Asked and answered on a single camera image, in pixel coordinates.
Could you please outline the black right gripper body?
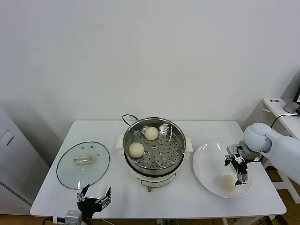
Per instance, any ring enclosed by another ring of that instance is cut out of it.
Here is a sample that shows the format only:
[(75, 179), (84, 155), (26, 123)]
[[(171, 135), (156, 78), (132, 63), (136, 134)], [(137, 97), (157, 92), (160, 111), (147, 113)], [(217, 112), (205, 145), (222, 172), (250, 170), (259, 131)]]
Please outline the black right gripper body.
[(247, 163), (241, 155), (233, 155), (231, 159), (231, 163), (237, 174), (244, 175), (248, 173)]

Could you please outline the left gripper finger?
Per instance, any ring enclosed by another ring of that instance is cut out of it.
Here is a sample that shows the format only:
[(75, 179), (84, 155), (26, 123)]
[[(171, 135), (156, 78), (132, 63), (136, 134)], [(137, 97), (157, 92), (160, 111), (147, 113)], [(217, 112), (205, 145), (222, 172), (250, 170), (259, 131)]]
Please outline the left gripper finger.
[(99, 202), (101, 206), (108, 206), (111, 203), (111, 187), (108, 188), (104, 197), (102, 197)]
[(90, 187), (90, 184), (85, 186), (80, 193), (77, 193), (76, 198), (78, 202), (84, 202), (85, 201), (85, 195)]

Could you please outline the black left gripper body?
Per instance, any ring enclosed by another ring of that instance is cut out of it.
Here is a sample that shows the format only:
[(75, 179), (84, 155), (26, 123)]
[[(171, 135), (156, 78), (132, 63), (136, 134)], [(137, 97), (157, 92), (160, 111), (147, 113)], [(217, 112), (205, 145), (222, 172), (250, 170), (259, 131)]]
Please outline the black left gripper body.
[(107, 206), (101, 206), (100, 199), (85, 197), (84, 202), (77, 202), (78, 210), (82, 213), (83, 220), (91, 220), (96, 212), (101, 212)]

